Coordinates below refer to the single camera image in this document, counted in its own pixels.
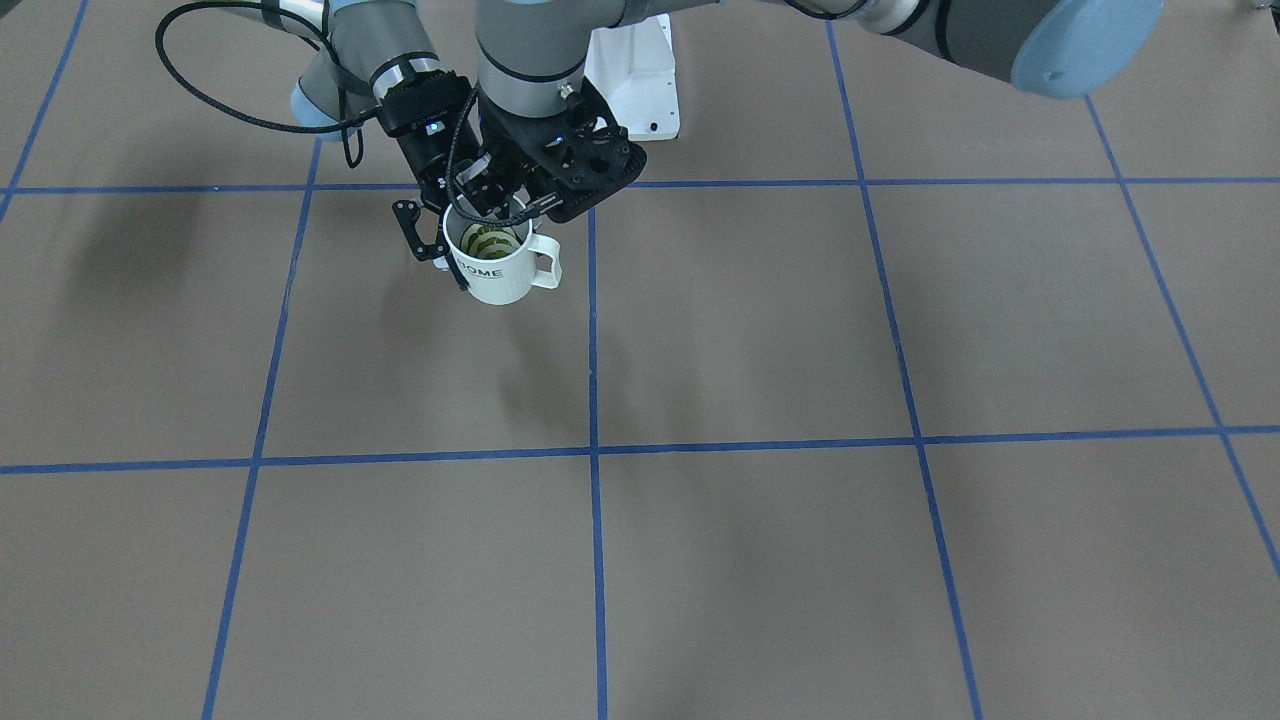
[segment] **black cable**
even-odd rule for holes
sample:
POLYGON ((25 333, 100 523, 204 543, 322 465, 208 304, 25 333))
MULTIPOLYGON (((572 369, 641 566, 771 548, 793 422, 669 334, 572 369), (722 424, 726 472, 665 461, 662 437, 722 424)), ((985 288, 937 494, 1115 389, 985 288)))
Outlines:
MULTIPOLYGON (((462 188, 458 186, 458 176, 456 172, 453 172, 453 159, 458 151, 458 140, 462 137, 462 127, 466 126, 467 117, 471 114, 471 108, 475 106, 477 97, 480 97, 480 83, 476 83, 476 86, 471 88, 471 95, 467 96, 467 102, 466 105, 462 106, 462 111, 458 113, 458 119, 453 126, 453 137, 449 140, 449 159, 445 160, 444 163, 444 178, 445 178, 445 188, 448 190, 451 197, 457 197, 458 195, 462 195, 462 188)), ((522 225, 541 214, 539 210, 534 208, 525 208, 525 211, 517 214, 515 218, 509 218, 506 220, 495 220, 493 218, 480 218, 477 215, 472 215, 458 204, 452 204, 452 205, 453 210, 458 215, 462 215, 463 219, 471 220, 472 223, 480 223, 483 225, 488 225, 492 228, 513 228, 516 225, 522 225)))
POLYGON ((22 0, 0 0, 0 18, 5 17, 5 13, 18 6, 22 0))
POLYGON ((849 8, 847 10, 841 10, 838 13, 828 13, 828 12, 824 12, 824 10, 814 10, 813 8, 809 8, 806 5, 801 5, 800 3, 796 3, 796 0, 782 0, 782 1, 786 3, 788 8, 800 10, 801 14, 804 14, 806 17, 810 17, 810 18, 814 18, 817 20, 841 20, 841 19, 847 18, 849 15, 852 15, 858 10, 861 10, 863 8, 865 8, 868 0, 854 0, 854 4, 852 4, 851 8, 849 8))
MULTIPOLYGON (((360 113, 358 115, 356 115, 356 117, 353 117, 351 119, 342 120, 342 122, 334 123, 332 126, 320 126, 320 127, 291 126, 291 124, 285 124, 285 123, 275 123, 275 122, 271 122, 271 120, 264 120, 261 118, 255 118, 253 115, 250 115, 247 113, 242 113, 242 111, 237 110, 236 108, 232 108, 230 105, 225 105, 223 102, 219 102, 218 100, 214 100, 209 95, 205 95, 198 88, 196 88, 196 86, 191 85, 191 82, 188 82, 187 78, 183 77, 182 73, 178 72, 178 68, 175 68, 173 65, 173 61, 169 59, 169 53, 166 53, 165 47, 164 47, 164 36, 165 36, 165 32, 169 31, 169 26, 173 24, 173 22, 177 20, 178 18, 180 18, 182 15, 186 15, 187 13, 193 13, 196 10, 207 10, 207 9, 211 9, 211 8, 246 8, 246 9, 250 9, 250 10, 262 10, 262 12, 268 12, 268 13, 274 13, 276 15, 280 15, 282 18, 288 18, 288 19, 291 19, 291 20, 301 24, 302 27, 307 28, 307 31, 310 31, 312 35, 315 35, 316 40, 320 41, 320 45, 329 54, 329 58, 333 60, 333 63, 335 65, 339 65, 339 67, 342 65, 342 63, 338 60, 338 51, 334 49, 333 44, 329 42, 329 38, 324 36, 324 32, 320 28, 317 28, 316 26, 311 24, 310 20, 307 20, 306 18, 303 18, 302 15, 300 15, 300 14, 292 12, 292 10, 284 10, 284 9, 280 9, 280 8, 269 8, 269 6, 261 5, 259 3, 248 3, 248 1, 239 1, 239 0, 201 0, 198 3, 188 3, 186 5, 182 5, 179 8, 173 9, 168 15, 164 17, 164 19, 160 20, 160 24, 156 26, 156 54, 160 55, 160 63, 163 63, 164 67, 165 67, 165 69, 169 70, 169 74, 173 76, 173 79, 178 81, 178 85, 180 85, 183 90, 186 90, 187 92, 195 95, 197 99, 200 99, 206 105, 209 105, 209 106, 211 106, 211 108, 214 108, 214 109, 216 109, 216 110, 219 110, 221 113, 225 113, 225 114, 236 118, 237 120, 246 122, 246 123, 248 123, 251 126, 257 126, 260 128, 274 129, 274 131, 279 131, 279 132, 292 132, 292 133, 298 133, 298 135, 325 135, 325 133, 330 133, 330 132, 343 132, 343 131, 351 129, 353 127, 357 127, 357 126, 365 123, 365 120, 369 120, 369 119, 371 119, 371 118, 374 118, 374 117, 378 115, 379 108, 374 106, 374 108, 370 108, 369 110, 365 110, 364 113, 360 113)), ((364 155, 364 142, 361 142, 361 156, 362 155, 364 155)))
MULTIPOLYGON (((347 115, 347 91, 343 87, 338 87, 338 117, 347 115)), ((351 133, 348 131, 342 131, 342 158, 347 160, 347 168, 355 170, 360 167, 360 161, 365 159, 365 131, 362 128, 356 128, 356 156, 351 156, 351 133)))
POLYGON ((444 237, 444 213, 440 213, 439 219, 435 225, 435 242, 436 245, 444 245, 444 264, 449 266, 449 273, 453 274, 453 282, 458 283, 458 290, 466 292, 471 287, 471 281, 462 274, 462 268, 458 266, 458 259, 453 256, 453 250, 448 246, 448 238, 444 237))

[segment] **mug handle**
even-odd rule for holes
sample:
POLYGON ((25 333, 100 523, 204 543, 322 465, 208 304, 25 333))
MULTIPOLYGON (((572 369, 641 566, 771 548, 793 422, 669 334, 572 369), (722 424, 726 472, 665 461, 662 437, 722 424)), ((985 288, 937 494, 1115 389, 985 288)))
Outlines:
POLYGON ((559 265, 559 243, 556 238, 547 237, 545 234, 529 233, 529 240, 525 241, 525 246, 529 247, 531 252, 539 255, 545 255, 552 259, 552 270, 538 270, 534 273, 532 284, 538 287, 545 287, 548 290, 559 287, 559 279, 563 270, 559 265))

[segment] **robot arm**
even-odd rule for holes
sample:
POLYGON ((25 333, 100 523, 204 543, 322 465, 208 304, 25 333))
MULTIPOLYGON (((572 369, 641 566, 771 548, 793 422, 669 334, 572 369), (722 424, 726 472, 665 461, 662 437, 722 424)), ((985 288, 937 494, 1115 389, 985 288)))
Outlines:
MULTIPOLYGON (((584 77, 591 32, 717 0, 476 0, 477 85, 449 70, 416 0, 253 0, 233 12, 307 36, 319 53, 293 91, 307 127, 376 111, 420 188, 421 206, 511 225, 538 214, 567 222, 644 168, 608 104, 584 77), (481 137, 466 117, 479 106, 481 137), (507 217, 509 200, 529 209, 507 217)), ((1164 0, 763 0, 810 17, 847 18, 943 60, 1050 97, 1084 95, 1117 73, 1155 29, 1164 0)), ((333 133, 334 138, 342 137, 333 133)), ((397 217, 420 260, 443 243, 413 232, 417 204, 397 217)))

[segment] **light blue joint cap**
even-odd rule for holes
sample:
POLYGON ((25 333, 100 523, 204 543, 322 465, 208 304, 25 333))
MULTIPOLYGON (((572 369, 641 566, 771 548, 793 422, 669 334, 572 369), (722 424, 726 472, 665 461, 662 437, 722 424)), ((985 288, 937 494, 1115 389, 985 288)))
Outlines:
POLYGON ((1164 8, 1164 0, 1062 0, 1018 51, 1014 87, 1060 99, 1093 92, 1133 60, 1164 8))
MULTIPOLYGON (((320 108, 316 108, 316 104, 312 102, 305 92, 302 92, 302 86, 298 83, 293 83, 293 92, 289 95, 289 108, 293 109, 293 117, 298 119, 298 124, 303 127, 321 128, 338 122, 330 118, 320 108)), ((342 133, 326 132, 315 137, 319 137, 325 142, 339 142, 342 140, 342 133)))
MULTIPOLYGON (((329 12, 337 13, 338 10, 348 5, 358 5, 360 3, 371 3, 371 1, 372 0, 329 0, 329 12)), ((408 3, 410 5, 413 5, 413 9, 417 9, 417 0, 399 0, 399 1, 408 3)))

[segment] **white mug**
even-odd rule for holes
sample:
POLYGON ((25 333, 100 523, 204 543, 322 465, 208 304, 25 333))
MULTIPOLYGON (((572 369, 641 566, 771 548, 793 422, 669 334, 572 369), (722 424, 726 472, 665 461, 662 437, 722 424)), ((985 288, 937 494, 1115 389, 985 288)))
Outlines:
MULTIPOLYGON (((512 214, 524 210, 525 204, 512 197, 512 214)), ((458 269, 467 278, 470 284, 467 292, 472 297, 489 305, 509 305, 527 295, 535 286, 545 288, 559 286, 563 273, 559 264, 559 243, 534 232, 532 220, 507 228, 515 232, 520 245, 509 255, 492 260, 472 258, 463 251, 463 247, 470 245, 467 241, 472 234, 471 225, 471 220, 458 215, 453 205, 444 209, 444 241, 449 243, 458 269), (535 254, 550 258, 550 272, 538 269, 535 254)))

